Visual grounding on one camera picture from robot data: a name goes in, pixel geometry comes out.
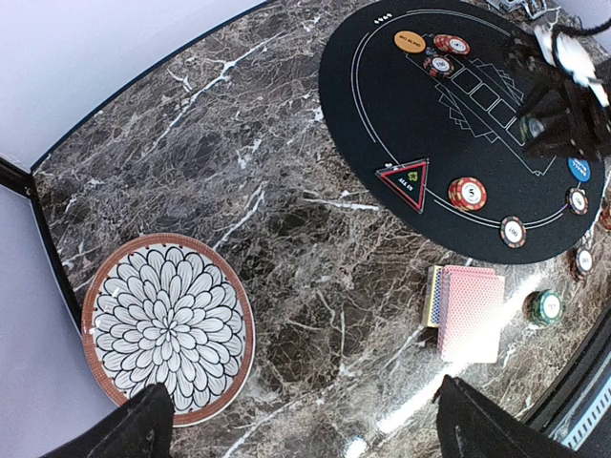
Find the marble table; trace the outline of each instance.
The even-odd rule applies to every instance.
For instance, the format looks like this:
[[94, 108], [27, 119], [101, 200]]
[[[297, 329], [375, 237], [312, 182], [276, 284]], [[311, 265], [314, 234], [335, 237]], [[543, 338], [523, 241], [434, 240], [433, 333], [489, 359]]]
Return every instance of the marble table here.
[[[427, 268], [467, 260], [366, 192], [318, 100], [324, 45], [366, 3], [279, 0], [252, 12], [139, 80], [35, 174], [80, 300], [119, 245], [157, 232], [207, 243], [243, 281], [253, 372], [225, 412], [175, 430], [176, 458], [438, 457], [430, 399], [445, 373], [521, 418], [601, 311], [611, 236], [597, 226], [585, 284], [565, 256], [494, 266], [508, 284], [498, 364], [440, 361], [419, 326]], [[566, 315], [536, 329], [522, 301], [548, 287]]]

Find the deck of cards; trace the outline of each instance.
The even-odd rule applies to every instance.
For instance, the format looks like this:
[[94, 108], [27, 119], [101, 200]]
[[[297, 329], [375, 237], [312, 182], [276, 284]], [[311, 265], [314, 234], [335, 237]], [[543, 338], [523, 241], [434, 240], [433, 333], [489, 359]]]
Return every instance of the deck of cards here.
[[448, 265], [429, 270], [422, 324], [439, 327], [449, 363], [496, 363], [505, 278], [494, 269]]

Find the poker mat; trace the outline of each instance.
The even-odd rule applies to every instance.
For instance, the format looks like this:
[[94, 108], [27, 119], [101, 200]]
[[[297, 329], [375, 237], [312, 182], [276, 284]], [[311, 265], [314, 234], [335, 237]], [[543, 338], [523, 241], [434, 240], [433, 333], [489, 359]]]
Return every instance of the poker mat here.
[[[596, 217], [604, 186], [602, 163], [523, 153], [515, 114], [534, 82], [504, 62], [515, 29], [458, 1], [376, 2], [330, 37], [319, 73], [331, 136], [369, 191], [429, 239], [507, 264], [547, 260], [575, 245]], [[422, 36], [426, 50], [400, 50], [394, 40], [401, 31]], [[433, 77], [423, 65], [438, 34], [459, 36], [471, 48], [468, 55], [448, 55], [449, 77]], [[461, 177], [484, 186], [480, 210], [452, 205], [450, 185]], [[588, 197], [585, 215], [570, 212], [570, 188]], [[501, 237], [509, 216], [526, 229], [520, 248]]]

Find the blue disc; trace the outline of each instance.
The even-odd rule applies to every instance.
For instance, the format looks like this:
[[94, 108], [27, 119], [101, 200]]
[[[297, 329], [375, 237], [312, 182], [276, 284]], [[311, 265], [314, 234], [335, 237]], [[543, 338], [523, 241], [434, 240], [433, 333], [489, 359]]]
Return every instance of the blue disc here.
[[590, 180], [590, 176], [592, 173], [590, 172], [590, 164], [587, 163], [586, 160], [575, 159], [571, 157], [569, 159], [569, 169], [571, 169], [571, 173], [573, 177], [585, 183]]

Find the red triangle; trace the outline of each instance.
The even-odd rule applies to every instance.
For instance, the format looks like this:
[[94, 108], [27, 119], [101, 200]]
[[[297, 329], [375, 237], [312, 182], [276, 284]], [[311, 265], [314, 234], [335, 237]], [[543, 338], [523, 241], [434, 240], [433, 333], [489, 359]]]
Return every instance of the red triangle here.
[[401, 164], [376, 173], [396, 194], [416, 212], [424, 211], [424, 202], [429, 175], [429, 160]]

